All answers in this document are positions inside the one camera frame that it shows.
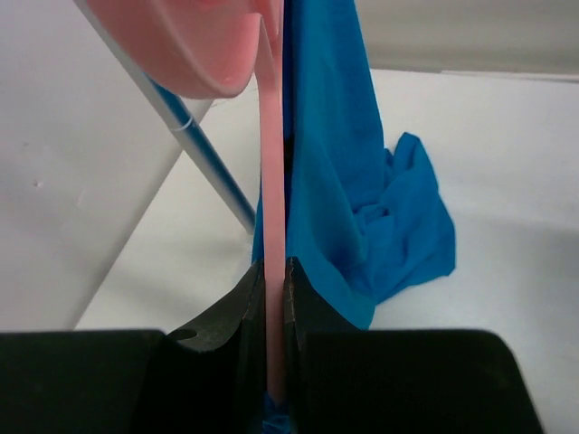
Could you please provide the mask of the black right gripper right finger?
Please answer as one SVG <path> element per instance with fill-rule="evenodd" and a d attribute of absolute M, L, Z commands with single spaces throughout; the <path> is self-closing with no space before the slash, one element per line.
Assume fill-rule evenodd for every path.
<path fill-rule="evenodd" d="M 360 407 L 366 392 L 366 332 L 343 318 L 311 285 L 299 260 L 286 262 L 284 344 L 292 407 Z"/>

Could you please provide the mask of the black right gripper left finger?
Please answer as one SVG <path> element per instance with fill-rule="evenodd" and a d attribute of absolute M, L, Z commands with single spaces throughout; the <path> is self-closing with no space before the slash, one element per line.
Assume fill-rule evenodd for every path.
<path fill-rule="evenodd" d="M 192 356 L 189 370 L 222 405 L 261 402 L 265 377 L 263 262 L 250 265 L 225 296 L 169 334 Z"/>

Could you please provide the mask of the blue t shirt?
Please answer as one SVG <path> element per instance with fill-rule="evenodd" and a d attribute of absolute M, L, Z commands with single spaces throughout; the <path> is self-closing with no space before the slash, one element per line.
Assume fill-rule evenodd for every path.
<path fill-rule="evenodd" d="M 316 292 L 361 335 L 332 346 L 339 395 L 375 402 L 371 388 L 402 353 L 366 330 L 376 306 L 452 273 L 453 222 L 420 139 L 384 145 L 363 36 L 351 1 L 283 6 L 276 147 L 261 156 L 253 257 L 265 265 L 267 386 L 262 431 L 287 433 L 281 382 L 281 289 L 297 259 Z"/>

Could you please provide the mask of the pink plastic hanger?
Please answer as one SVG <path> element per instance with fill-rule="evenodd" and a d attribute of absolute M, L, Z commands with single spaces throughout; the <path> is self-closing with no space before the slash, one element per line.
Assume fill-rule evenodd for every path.
<path fill-rule="evenodd" d="M 281 1 L 90 1 L 112 39 L 158 84 L 189 99 L 234 98 L 257 80 L 267 388 L 286 396 L 282 332 L 285 199 Z"/>

